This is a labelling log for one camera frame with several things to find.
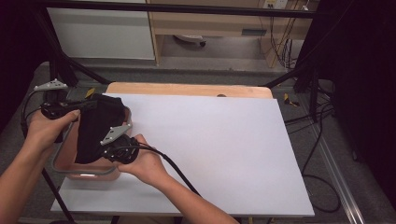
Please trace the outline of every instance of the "gray floor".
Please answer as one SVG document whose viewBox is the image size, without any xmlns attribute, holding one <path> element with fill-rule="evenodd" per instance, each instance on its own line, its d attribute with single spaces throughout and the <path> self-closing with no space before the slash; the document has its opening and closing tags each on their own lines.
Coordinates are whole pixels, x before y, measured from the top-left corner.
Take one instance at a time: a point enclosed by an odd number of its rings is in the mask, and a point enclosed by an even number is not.
<svg viewBox="0 0 396 224">
<path fill-rule="evenodd" d="M 224 38 L 211 37 L 206 39 L 204 48 L 199 45 L 185 43 L 168 36 L 163 46 L 162 63 L 158 66 L 145 64 L 111 64 L 100 67 L 98 64 L 92 69 L 99 75 L 117 81 L 135 82 L 170 82 L 170 83 L 195 83 L 195 84 L 237 84 L 257 86 L 264 84 L 275 77 L 286 72 L 286 69 L 277 66 L 275 69 L 268 69 L 263 55 L 258 50 L 259 41 L 255 38 Z M 92 82 L 89 78 L 79 75 L 81 81 L 79 87 L 72 90 L 71 96 L 78 98 L 85 94 L 91 86 L 98 86 L 100 90 L 106 87 Z M 39 85 L 48 81 L 48 68 L 42 66 L 37 69 L 34 85 Z M 293 80 L 282 83 L 279 87 L 273 88 L 273 94 L 279 101 L 279 106 L 284 120 L 297 118 L 305 114 L 302 106 L 285 105 L 283 103 L 284 93 L 290 95 L 292 101 L 301 101 L 306 95 L 296 95 L 292 90 Z M 323 103 L 327 99 L 322 96 L 319 100 Z M 39 105 L 41 99 L 36 97 L 30 108 Z M 19 126 L 19 111 L 16 112 L 8 126 L 0 135 L 0 172 L 3 172 L 18 152 L 22 143 L 22 136 Z M 306 126 L 309 121 L 287 126 L 288 132 L 296 131 Z M 344 178 L 354 196 L 354 199 L 361 210 L 366 223 L 396 223 L 396 212 L 390 206 L 389 201 L 376 184 L 370 170 L 364 163 L 352 160 L 351 151 L 347 144 L 347 139 L 341 129 L 337 119 L 327 117 L 323 123 L 323 137 L 326 139 Z M 311 127 L 290 134 L 290 141 L 299 166 L 303 166 L 309 150 L 313 146 L 316 138 Z M 60 186 L 64 176 L 48 170 L 55 184 Z M 308 174 L 318 175 L 331 182 L 329 172 L 318 151 L 309 162 Z M 331 189 L 312 179 L 306 179 L 308 191 L 312 194 L 311 200 L 314 204 L 326 208 L 332 208 L 336 204 L 334 194 Z M 53 203 L 53 196 L 43 180 L 37 185 L 34 195 L 23 212 L 25 223 L 45 223 L 50 219 L 63 218 L 62 214 L 50 212 Z M 277 218 L 275 223 L 349 223 L 345 210 L 341 207 L 335 213 L 323 213 L 315 210 L 314 217 L 303 219 Z M 74 214 L 76 220 L 103 220 L 109 223 L 110 217 L 97 217 L 85 214 Z M 254 218 L 254 223 L 266 223 L 267 218 Z"/>
</svg>

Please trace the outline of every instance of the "silver bracket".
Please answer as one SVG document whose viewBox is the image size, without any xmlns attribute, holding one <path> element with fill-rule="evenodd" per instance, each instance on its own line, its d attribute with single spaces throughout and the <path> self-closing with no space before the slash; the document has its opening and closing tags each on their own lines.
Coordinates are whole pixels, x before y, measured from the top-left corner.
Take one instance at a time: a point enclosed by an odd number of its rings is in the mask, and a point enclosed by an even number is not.
<svg viewBox="0 0 396 224">
<path fill-rule="evenodd" d="M 104 146 L 106 144 L 114 142 L 117 138 L 122 136 L 126 131 L 131 128 L 131 124 L 110 128 L 110 131 L 107 133 L 106 137 L 102 141 L 100 141 L 100 145 Z"/>
<path fill-rule="evenodd" d="M 58 79 L 53 79 L 51 82 L 47 82 L 41 86 L 35 86 L 34 91 L 53 91 L 53 90 L 63 90 L 67 89 L 67 85 L 58 81 Z"/>
</svg>

